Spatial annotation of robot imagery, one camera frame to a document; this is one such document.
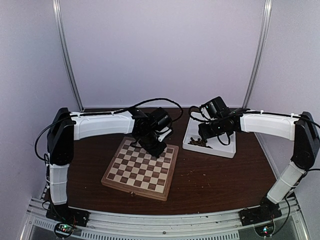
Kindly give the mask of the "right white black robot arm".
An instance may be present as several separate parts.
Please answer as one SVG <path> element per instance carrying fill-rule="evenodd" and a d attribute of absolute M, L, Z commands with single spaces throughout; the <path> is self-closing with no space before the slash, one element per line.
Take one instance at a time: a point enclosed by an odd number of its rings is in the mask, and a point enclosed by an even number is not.
<path fill-rule="evenodd" d="M 276 212 L 278 203 L 314 166 L 320 150 L 320 125 L 314 122 L 307 111 L 282 114 L 249 108 L 231 110 L 220 96 L 199 108 L 207 113 L 198 126 L 198 134 L 203 140 L 244 132 L 266 134 L 294 142 L 289 164 L 261 199 L 256 210 L 259 220 L 268 220 Z"/>

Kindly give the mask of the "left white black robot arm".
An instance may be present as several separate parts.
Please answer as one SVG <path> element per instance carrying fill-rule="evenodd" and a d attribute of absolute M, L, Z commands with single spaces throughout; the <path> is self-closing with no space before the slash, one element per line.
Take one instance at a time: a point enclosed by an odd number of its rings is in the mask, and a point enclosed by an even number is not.
<path fill-rule="evenodd" d="M 110 112 L 71 112 L 60 108 L 48 129 L 47 153 L 52 213 L 61 222 L 72 218 L 68 206 L 68 170 L 74 158 L 74 142 L 102 135 L 129 134 L 153 157 L 167 146 L 173 120 L 163 108 L 145 113 L 136 107 Z"/>

